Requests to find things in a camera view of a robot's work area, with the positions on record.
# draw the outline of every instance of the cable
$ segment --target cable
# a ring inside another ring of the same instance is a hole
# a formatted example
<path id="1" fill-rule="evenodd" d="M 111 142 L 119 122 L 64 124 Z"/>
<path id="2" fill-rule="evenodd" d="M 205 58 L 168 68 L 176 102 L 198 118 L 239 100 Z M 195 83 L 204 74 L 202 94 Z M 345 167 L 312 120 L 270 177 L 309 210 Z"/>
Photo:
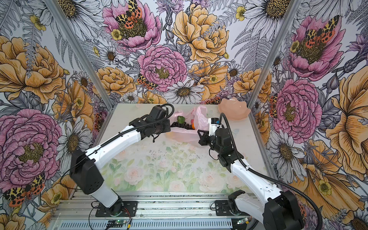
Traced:
<path id="1" fill-rule="evenodd" d="M 257 226 L 258 223 L 259 223 L 259 221 L 255 220 L 254 224 L 247 230 L 253 230 Z"/>
<path id="2" fill-rule="evenodd" d="M 92 202 L 91 202 L 92 209 L 91 209 L 91 211 L 89 212 L 89 215 L 88 215 L 88 224 L 89 224 L 89 227 L 91 228 L 91 230 L 93 230 L 93 228 L 92 228 L 92 226 L 91 226 L 91 221 L 90 221 L 91 213 L 92 213 L 92 211 L 93 211 L 95 208 L 98 208 L 98 206 L 93 206 L 92 204 L 93 204 L 93 202 L 96 202 L 96 201 L 97 201 L 97 200 L 95 200 L 95 201 L 92 201 Z"/>
<path id="3" fill-rule="evenodd" d="M 166 107 L 166 106 L 170 106 L 170 107 L 171 107 L 171 112 L 170 112 L 167 116 L 165 116 L 164 118 L 159 119 L 159 120 L 157 120 L 157 121 L 153 121 L 153 122 L 150 122 L 150 123 L 145 124 L 145 125 L 137 126 L 137 127 L 130 128 L 130 129 L 128 129 L 128 130 L 125 130 L 125 131 L 123 131 L 123 132 L 119 132 L 118 134 L 116 134 L 115 136 L 113 136 L 112 138 L 110 138 L 109 140 L 107 140 L 107 141 L 105 141 L 104 143 L 102 143 L 102 144 L 100 145 L 100 147 L 99 147 L 99 148 L 97 148 L 96 150 L 94 150 L 92 153 L 88 154 L 86 157 L 84 157 L 82 160 L 80 160 L 80 161 L 79 161 L 78 163 L 76 163 L 74 166 L 70 167 L 67 171 L 65 171 L 65 173 L 64 173 L 64 174 L 63 174 L 63 176 L 62 176 L 62 178 L 63 178 L 63 177 L 66 175 L 66 173 L 67 173 L 67 172 L 69 172 L 72 168 L 75 168 L 75 167 L 76 167 L 78 164 L 80 164 L 83 160 L 85 160 L 86 158 L 88 158 L 90 155 L 95 154 L 98 150 L 100 150 L 102 147 L 104 147 L 104 146 L 105 146 L 105 145 L 107 145 L 108 143 L 110 143 L 110 142 L 112 142 L 112 141 L 116 140 L 117 138 L 119 138 L 119 137 L 123 136 L 124 134 L 127 134 L 127 133 L 129 133 L 129 132 L 131 132 L 131 131 L 134 131 L 134 130 L 138 129 L 138 128 L 143 128 L 143 127 L 146 127 L 146 126 L 150 126 L 150 125 L 153 125 L 153 124 L 157 124 L 157 123 L 163 122 L 164 120 L 169 119 L 169 118 L 174 114 L 174 106 L 173 106 L 172 104 L 166 103 L 166 104 L 158 105 L 158 106 L 160 106 L 161 108 L 162 108 L 162 107 L 165 107 L 165 108 L 166 108 L 166 114 L 168 113 L 168 109 L 167 109 L 167 107 Z"/>
<path id="4" fill-rule="evenodd" d="M 226 115 L 224 113 L 221 113 L 220 114 L 220 118 L 219 118 L 219 124 L 221 124 L 221 119 L 222 117 L 224 118 L 225 120 L 225 123 L 226 123 L 226 127 L 229 131 L 229 135 L 230 135 L 230 138 L 231 138 L 231 142 L 233 143 L 233 147 L 234 147 L 234 151 L 236 153 L 236 156 L 238 157 L 238 160 L 239 162 L 241 163 L 241 165 L 243 165 L 243 167 L 245 169 L 247 169 L 248 171 L 250 171 L 251 173 L 263 178 L 263 179 L 266 179 L 266 180 L 269 180 L 271 182 L 274 182 L 275 184 L 280 184 L 282 186 L 285 186 L 286 188 L 290 189 L 290 190 L 293 190 L 294 192 L 298 193 L 300 196 L 302 196 L 303 198 L 305 198 L 313 207 L 313 209 L 316 211 L 316 214 L 317 214 L 317 219 L 318 219 L 318 223 L 317 223 L 317 226 L 316 226 L 316 230 L 321 230 L 322 229 L 322 214 L 321 214 L 321 211 L 319 210 L 318 206 L 314 203 L 314 201 L 309 197 L 307 196 L 305 193 L 303 193 L 302 191 L 300 191 L 299 189 L 297 188 L 294 188 L 293 186 L 290 186 L 289 184 L 286 184 L 282 181 L 279 181 L 279 180 L 276 180 L 276 179 L 273 179 L 271 177 L 268 177 L 266 175 L 263 175 L 253 169 L 251 169 L 250 167 L 247 168 L 247 166 L 244 164 L 243 160 L 241 159 L 240 157 L 240 153 L 238 152 L 237 148 L 236 148 L 236 145 L 235 145 L 235 141 L 234 141 L 234 137 L 233 137 L 233 133 L 231 132 L 231 128 L 230 128 L 230 125 L 229 125 L 229 122 L 226 118 Z"/>

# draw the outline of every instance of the purple flower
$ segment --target purple flower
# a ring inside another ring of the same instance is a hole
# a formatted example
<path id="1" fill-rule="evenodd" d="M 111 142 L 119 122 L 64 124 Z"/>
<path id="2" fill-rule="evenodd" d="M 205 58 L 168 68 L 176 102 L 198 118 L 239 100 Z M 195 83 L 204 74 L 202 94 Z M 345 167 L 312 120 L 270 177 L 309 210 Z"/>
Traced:
<path id="1" fill-rule="evenodd" d="M 156 83 L 157 90 L 168 91 L 168 87 L 187 77 L 187 66 L 183 56 L 176 51 L 158 45 L 152 46 L 137 59 L 141 74 L 149 81 Z"/>
<path id="2" fill-rule="evenodd" d="M 174 12 L 174 14 L 179 13 L 183 10 L 183 0 L 157 0 L 158 12 Z"/>
<path id="3" fill-rule="evenodd" d="M 341 30 L 341 19 L 331 32 L 331 39 L 326 43 L 316 41 L 311 47 L 307 47 L 305 33 L 309 29 L 318 31 L 328 21 L 322 22 L 322 18 L 316 21 L 310 16 L 306 17 L 293 34 L 289 55 L 286 57 L 287 69 L 296 73 L 299 77 L 317 81 L 327 74 L 340 60 L 344 52 L 339 52 L 341 40 L 345 30 Z"/>
<path id="4" fill-rule="evenodd" d="M 23 109 L 0 118 L 0 188 L 25 187 L 41 173 L 46 180 L 59 168 L 56 161 L 61 128 L 49 115 Z"/>
<path id="5" fill-rule="evenodd" d="M 105 30 L 112 35 L 112 40 L 118 43 L 118 52 L 127 54 L 137 50 L 147 49 L 151 45 L 160 42 L 161 39 L 161 21 L 158 16 L 154 16 L 148 8 L 147 3 L 137 0 L 138 7 L 142 10 L 142 18 L 134 22 L 133 28 L 127 29 L 125 25 L 119 26 L 116 17 L 126 14 L 128 4 L 125 6 L 118 4 L 118 7 L 105 7 L 102 10 Z"/>
<path id="6" fill-rule="evenodd" d="M 193 0 L 193 3 L 202 7 L 209 7 L 209 0 Z"/>
<path id="7" fill-rule="evenodd" d="M 276 110 L 275 130 L 288 133 L 298 144 L 308 140 L 321 122 L 322 108 L 318 104 L 317 89 L 306 79 L 286 80 L 277 94 Z"/>

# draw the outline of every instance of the printed table surface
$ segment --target printed table surface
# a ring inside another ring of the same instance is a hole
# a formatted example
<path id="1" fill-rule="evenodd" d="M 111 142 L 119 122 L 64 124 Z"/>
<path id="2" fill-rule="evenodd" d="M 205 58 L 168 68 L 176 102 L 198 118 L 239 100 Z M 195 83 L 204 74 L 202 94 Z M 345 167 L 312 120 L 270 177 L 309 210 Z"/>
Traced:
<path id="1" fill-rule="evenodd" d="M 137 117 L 148 114 L 152 104 L 118 104 L 100 143 L 121 131 Z M 174 105 L 175 112 L 189 112 L 198 105 Z M 206 105 L 207 117 L 219 117 L 217 105 Z M 258 172 L 267 175 L 249 118 L 229 121 L 240 153 Z M 236 176 L 209 156 L 209 147 L 177 142 L 161 134 L 155 143 L 145 138 L 116 155 L 101 170 L 114 191 L 195 192 L 228 194 L 238 189 L 252 193 Z"/>

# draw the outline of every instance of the plastic bag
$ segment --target plastic bag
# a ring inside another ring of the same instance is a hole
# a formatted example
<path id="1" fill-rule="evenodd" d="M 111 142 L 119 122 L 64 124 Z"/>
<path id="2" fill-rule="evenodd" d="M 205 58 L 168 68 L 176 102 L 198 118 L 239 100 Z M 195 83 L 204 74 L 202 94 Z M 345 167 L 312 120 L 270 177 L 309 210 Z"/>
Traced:
<path id="1" fill-rule="evenodd" d="M 189 113 L 176 112 L 170 118 L 170 124 L 177 121 L 178 116 L 185 117 L 185 122 L 190 123 L 193 119 L 195 130 L 187 130 L 179 127 L 172 127 L 171 132 L 165 133 L 168 138 L 174 139 L 178 142 L 197 142 L 199 141 L 198 130 L 209 129 L 207 108 L 205 106 L 194 107 Z"/>

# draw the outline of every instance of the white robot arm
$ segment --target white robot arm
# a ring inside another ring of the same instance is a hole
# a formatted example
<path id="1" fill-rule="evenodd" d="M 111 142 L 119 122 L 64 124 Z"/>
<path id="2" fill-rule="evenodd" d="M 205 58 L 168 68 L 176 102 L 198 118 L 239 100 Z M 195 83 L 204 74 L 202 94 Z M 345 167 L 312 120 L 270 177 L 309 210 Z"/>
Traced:
<path id="1" fill-rule="evenodd" d="M 71 178 L 83 190 L 102 203 L 112 216 L 119 215 L 123 209 L 120 197 L 104 182 L 99 170 L 115 155 L 139 140 L 170 131 L 167 110 L 153 107 L 149 115 L 130 122 L 125 129 L 110 140 L 88 149 L 75 151 L 72 155 Z M 221 128 L 218 118 L 209 119 L 209 131 L 198 130 L 199 144 L 209 145 L 219 155 L 222 166 L 240 178 L 258 198 L 250 198 L 245 192 L 238 190 L 229 196 L 230 211 L 235 215 L 248 213 L 259 220 L 268 229 L 300 230 L 304 227 L 296 198 L 291 192 L 282 192 L 275 184 L 270 183 L 249 169 L 252 167 L 243 159 L 244 167 L 236 156 L 227 128 Z"/>

